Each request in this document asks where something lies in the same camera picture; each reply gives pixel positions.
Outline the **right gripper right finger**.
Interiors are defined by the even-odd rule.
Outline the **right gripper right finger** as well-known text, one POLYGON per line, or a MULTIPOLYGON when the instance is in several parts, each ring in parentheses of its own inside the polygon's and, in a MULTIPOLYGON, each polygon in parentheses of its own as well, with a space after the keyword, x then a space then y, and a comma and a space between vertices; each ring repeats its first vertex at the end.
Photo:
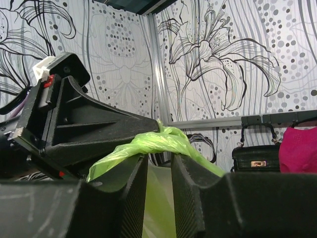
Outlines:
POLYGON ((314 238, 314 174, 227 173, 218 177, 193 159, 171 160, 179 238, 314 238))

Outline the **green plastic trash bag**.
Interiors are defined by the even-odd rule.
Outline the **green plastic trash bag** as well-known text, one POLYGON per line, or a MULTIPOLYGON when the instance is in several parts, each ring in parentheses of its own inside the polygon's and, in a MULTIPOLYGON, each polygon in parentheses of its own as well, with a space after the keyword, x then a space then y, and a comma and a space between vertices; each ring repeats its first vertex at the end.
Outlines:
POLYGON ((158 122, 158 132, 137 134, 127 144, 116 146, 113 152, 99 159, 89 169, 87 181, 91 182, 101 175, 109 175, 124 161, 135 155, 149 156, 150 167, 147 172, 145 212, 143 221, 144 238, 174 238, 176 225, 172 191, 171 170, 162 168, 166 163, 164 152, 186 155, 190 160, 221 177, 225 171, 215 165, 216 154, 212 161, 204 158, 200 150, 192 146, 195 142, 204 142, 213 147, 211 140, 200 133, 185 134, 176 127, 167 127, 158 122))

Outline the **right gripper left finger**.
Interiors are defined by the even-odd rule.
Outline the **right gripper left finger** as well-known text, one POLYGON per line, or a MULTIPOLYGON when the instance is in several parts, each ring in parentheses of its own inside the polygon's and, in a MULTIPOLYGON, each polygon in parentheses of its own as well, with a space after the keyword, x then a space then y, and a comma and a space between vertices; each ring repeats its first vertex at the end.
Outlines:
POLYGON ((3 238, 140 238, 148 159, 135 155, 90 181, 0 183, 3 238))

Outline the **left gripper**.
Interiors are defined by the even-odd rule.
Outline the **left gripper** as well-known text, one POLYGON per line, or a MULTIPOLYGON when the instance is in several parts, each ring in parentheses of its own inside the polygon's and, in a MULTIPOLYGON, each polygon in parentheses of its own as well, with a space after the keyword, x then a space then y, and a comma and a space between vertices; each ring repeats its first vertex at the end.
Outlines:
POLYGON ((102 158, 140 133, 159 130, 154 119, 84 93, 90 75, 75 53, 61 53, 48 69, 48 76, 9 103, 21 114, 0 124, 2 179, 34 169, 60 179, 68 173, 63 167, 102 158))

